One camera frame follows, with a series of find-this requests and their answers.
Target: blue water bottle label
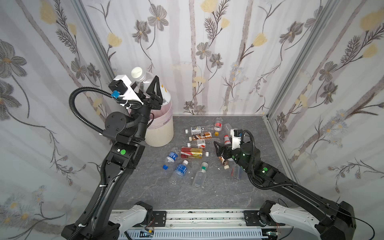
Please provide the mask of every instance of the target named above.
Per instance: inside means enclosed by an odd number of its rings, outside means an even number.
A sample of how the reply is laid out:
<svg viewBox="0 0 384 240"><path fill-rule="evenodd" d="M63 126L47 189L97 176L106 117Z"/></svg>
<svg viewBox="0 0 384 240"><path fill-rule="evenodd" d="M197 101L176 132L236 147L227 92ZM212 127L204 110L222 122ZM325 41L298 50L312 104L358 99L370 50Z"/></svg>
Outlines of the blue water bottle label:
<svg viewBox="0 0 384 240"><path fill-rule="evenodd" d="M168 155L168 157L172 158L172 159L173 159L173 161L175 161L175 160L176 160L176 158L177 158L177 154L176 154L176 153L174 153L174 152L171 152L171 153Z"/></svg>
<svg viewBox="0 0 384 240"><path fill-rule="evenodd" d="M183 174L183 176L184 176L185 173L187 172L187 167L184 166L183 164L179 164L175 171L181 172Z"/></svg>

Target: cable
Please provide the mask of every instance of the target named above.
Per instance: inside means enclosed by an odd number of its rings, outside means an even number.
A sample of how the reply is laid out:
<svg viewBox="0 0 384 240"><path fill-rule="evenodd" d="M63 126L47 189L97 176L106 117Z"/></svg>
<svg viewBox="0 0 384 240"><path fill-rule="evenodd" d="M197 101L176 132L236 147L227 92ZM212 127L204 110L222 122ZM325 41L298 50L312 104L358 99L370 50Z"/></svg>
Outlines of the cable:
<svg viewBox="0 0 384 240"><path fill-rule="evenodd" d="M93 130L97 131L98 133L103 133L103 130L101 128L99 128L98 126L94 125L93 123L91 123L90 121L88 121L86 118L84 118L80 113L79 111L76 109L76 106L75 106L75 103L74 103L74 100L76 98L76 96L82 92L96 92L96 93L100 93L100 94L103 94L104 96L107 96L109 98L113 98L111 96L111 94L109 92L106 92L106 91L103 91L103 90L100 90L98 88L92 88L92 87L82 87L82 88L78 88L78 89L75 89L70 97L69 97L69 100L68 100L68 103L69 103L69 106L70 106L70 109L71 111L73 112L73 114L80 120L82 121L85 125L87 125L88 127L92 128ZM131 108L132 109L139 109L142 107L142 104L141 102L139 101L135 101L135 100L128 100L128 101L125 101L125 100L122 100L122 99L116 99L116 102L117 103L120 103L120 104L134 104L135 106L131 105Z"/></svg>
<svg viewBox="0 0 384 240"><path fill-rule="evenodd" d="M104 161L101 163L101 167L100 167L100 186L102 186L102 187L100 187L99 195L98 195L95 203L93 204L93 207L89 211L88 215L86 216L86 218L81 223L81 226L79 225L79 226L76 227L76 230L71 234L71 236L68 238L68 240L74 240L74 239L77 238L79 233L83 230L83 228L85 228L86 225L88 225L90 219L93 217L93 215L95 214L96 210L99 208L99 205L101 203L101 199L103 198L104 193L105 193L105 191L107 189L107 187L106 187L107 180L106 180L106 177L105 177L105 166L107 165L109 154L110 154L110 152L104 158Z"/></svg>

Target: white bottle cap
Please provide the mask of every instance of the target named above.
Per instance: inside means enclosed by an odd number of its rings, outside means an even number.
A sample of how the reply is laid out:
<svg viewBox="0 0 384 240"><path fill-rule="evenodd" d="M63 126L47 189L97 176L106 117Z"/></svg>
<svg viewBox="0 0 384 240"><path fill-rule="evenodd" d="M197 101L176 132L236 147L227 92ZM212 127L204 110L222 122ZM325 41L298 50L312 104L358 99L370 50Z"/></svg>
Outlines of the white bottle cap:
<svg viewBox="0 0 384 240"><path fill-rule="evenodd" d="M131 76L133 78L139 78L142 75L142 73L143 73L143 69L141 69L141 67L135 67L131 71Z"/></svg>

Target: gray flower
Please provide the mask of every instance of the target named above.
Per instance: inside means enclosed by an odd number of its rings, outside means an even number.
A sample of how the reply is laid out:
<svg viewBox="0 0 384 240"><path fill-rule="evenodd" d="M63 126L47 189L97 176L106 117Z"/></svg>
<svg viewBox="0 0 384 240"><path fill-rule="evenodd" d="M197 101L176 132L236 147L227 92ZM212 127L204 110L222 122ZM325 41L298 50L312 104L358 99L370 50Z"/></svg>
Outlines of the gray flower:
<svg viewBox="0 0 384 240"><path fill-rule="evenodd" d="M193 106L194 106L195 104L192 102L192 101L189 101L189 102L187 102L187 101L185 101L185 107L184 107L184 109L193 109Z"/></svg>
<svg viewBox="0 0 384 240"><path fill-rule="evenodd" d="M204 114L205 113L205 106L201 106L201 105L198 105L196 108L195 108L195 113L196 114Z"/></svg>
<svg viewBox="0 0 384 240"><path fill-rule="evenodd" d="M89 63L87 69L88 69L89 76L93 77L93 79L96 82L96 77L100 78L100 70L96 70L95 66L92 63Z"/></svg>
<svg viewBox="0 0 384 240"><path fill-rule="evenodd" d="M337 64L333 64L333 61L329 61L324 65L324 69L320 69L319 73L321 74L319 77L319 80L322 81L325 79L325 81L329 82L332 80L332 74L334 71L336 71Z"/></svg>
<svg viewBox="0 0 384 240"><path fill-rule="evenodd" d="M26 65L26 60L15 56L13 46L0 40L0 78L7 78L12 72L19 77L26 76L26 71L20 67L23 65Z"/></svg>
<svg viewBox="0 0 384 240"><path fill-rule="evenodd" d="M296 35L301 34L303 31L303 23L300 22L294 22L288 29L288 33L281 34L280 35L280 43L285 42L288 40L288 42L293 42Z"/></svg>
<svg viewBox="0 0 384 240"><path fill-rule="evenodd" d="M316 9L315 12L313 13L314 18L308 18L304 24L304 27L306 28L313 27L322 10L323 10L323 6L320 6L318 9Z"/></svg>
<svg viewBox="0 0 384 240"><path fill-rule="evenodd" d="M156 26L160 31L164 30L163 25L168 26L168 21L165 19L167 16L167 11L160 5L156 6L151 3L151 7L149 8L150 13L154 16L148 17L148 23L151 26Z"/></svg>
<svg viewBox="0 0 384 240"><path fill-rule="evenodd" d="M79 60L74 58L74 61L71 62L72 71L76 72L76 78L79 79L81 77L82 80L85 79L84 73L87 73L87 68L85 66L80 66Z"/></svg>
<svg viewBox="0 0 384 240"><path fill-rule="evenodd" d="M12 97L13 86L0 80L0 121L10 119L8 108L18 108L21 106L16 98Z"/></svg>
<svg viewBox="0 0 384 240"><path fill-rule="evenodd" d="M209 57L211 55L211 51L208 51L209 48L208 42L206 43L199 43L197 45L198 52L196 55L200 55L200 59L204 59L205 57Z"/></svg>
<svg viewBox="0 0 384 240"><path fill-rule="evenodd" d="M280 115L277 115L277 122L283 122L285 120L285 115L283 112Z"/></svg>
<svg viewBox="0 0 384 240"><path fill-rule="evenodd" d="M324 86L324 92L320 95L321 98L325 98L324 104L333 102L332 94L336 94L337 86L333 82Z"/></svg>
<svg viewBox="0 0 384 240"><path fill-rule="evenodd" d="M136 20L135 29L137 30L137 33L132 33L132 37L135 38L135 42L140 42L141 38L144 39L144 41L148 42L148 35L151 33L151 29L149 28L147 22L144 21L138 21Z"/></svg>
<svg viewBox="0 0 384 240"><path fill-rule="evenodd" d="M281 138L285 138L285 134L287 134L287 133L288 133L287 126L281 125L279 127L279 134L280 134Z"/></svg>
<svg viewBox="0 0 384 240"><path fill-rule="evenodd" d="M223 62L220 61L221 60L221 56L220 54L212 54L211 58L210 58L210 62L212 63L211 65L211 68L213 68L214 66L217 65L217 68L221 68L221 66L224 64Z"/></svg>

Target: bottle label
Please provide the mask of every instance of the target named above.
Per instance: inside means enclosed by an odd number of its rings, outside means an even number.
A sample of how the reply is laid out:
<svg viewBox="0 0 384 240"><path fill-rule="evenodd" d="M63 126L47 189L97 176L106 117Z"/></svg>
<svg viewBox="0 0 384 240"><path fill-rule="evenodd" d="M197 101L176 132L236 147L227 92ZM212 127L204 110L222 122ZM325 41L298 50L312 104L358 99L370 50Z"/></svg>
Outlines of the bottle label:
<svg viewBox="0 0 384 240"><path fill-rule="evenodd" d="M168 155L168 157L172 158L172 159L173 159L173 161L175 161L175 160L176 160L176 158L177 158L177 154L176 154L176 153L174 153L174 152L171 152L171 153Z"/></svg>
<svg viewBox="0 0 384 240"><path fill-rule="evenodd" d="M187 172L187 167L184 166L183 164L179 164L175 171L181 172L183 174L183 176L184 176L185 173Z"/></svg>
<svg viewBox="0 0 384 240"><path fill-rule="evenodd" d="M196 135L196 134L200 134L200 133L201 133L201 127L200 126L191 127L191 134L192 135Z"/></svg>

